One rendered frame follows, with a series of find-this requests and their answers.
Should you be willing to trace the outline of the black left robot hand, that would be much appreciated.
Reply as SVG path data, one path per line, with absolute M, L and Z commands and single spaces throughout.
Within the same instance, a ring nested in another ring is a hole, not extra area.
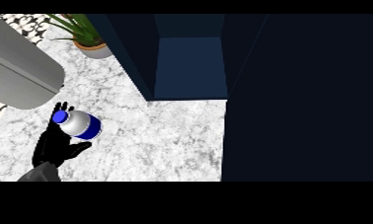
M 71 144 L 69 141 L 69 135 L 63 133 L 60 126 L 50 121 L 34 150 L 34 167 L 38 167 L 46 162 L 59 167 L 65 160 L 75 158 L 91 146 L 90 142 Z

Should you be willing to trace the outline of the dark blue cabinet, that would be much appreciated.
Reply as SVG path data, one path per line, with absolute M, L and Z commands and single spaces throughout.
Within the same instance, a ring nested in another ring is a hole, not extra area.
M 90 14 L 149 101 L 226 100 L 265 14 Z

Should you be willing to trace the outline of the dark blue cabinet door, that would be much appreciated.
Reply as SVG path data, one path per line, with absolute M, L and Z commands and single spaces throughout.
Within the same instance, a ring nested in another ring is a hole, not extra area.
M 373 182 L 373 14 L 268 17 L 226 103 L 227 182 Z

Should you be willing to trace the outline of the white bottle with blue cap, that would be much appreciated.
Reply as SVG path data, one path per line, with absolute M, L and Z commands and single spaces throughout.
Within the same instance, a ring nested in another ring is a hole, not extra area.
M 81 140 L 94 139 L 102 132 L 102 122 L 87 112 L 59 110 L 53 115 L 53 122 L 65 134 Z

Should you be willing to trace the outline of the grey rounded appliance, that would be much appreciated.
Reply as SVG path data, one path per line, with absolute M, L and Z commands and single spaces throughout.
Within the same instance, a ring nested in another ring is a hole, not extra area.
M 0 20 L 0 103 L 19 109 L 40 107 L 59 93 L 60 64 Z

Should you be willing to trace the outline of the green potted plant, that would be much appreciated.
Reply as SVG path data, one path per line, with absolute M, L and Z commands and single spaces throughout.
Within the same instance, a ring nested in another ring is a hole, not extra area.
M 103 59 L 112 55 L 109 46 L 90 23 L 84 14 L 49 14 L 55 20 L 52 25 L 65 30 L 71 37 L 63 40 L 71 40 L 81 53 L 91 59 Z

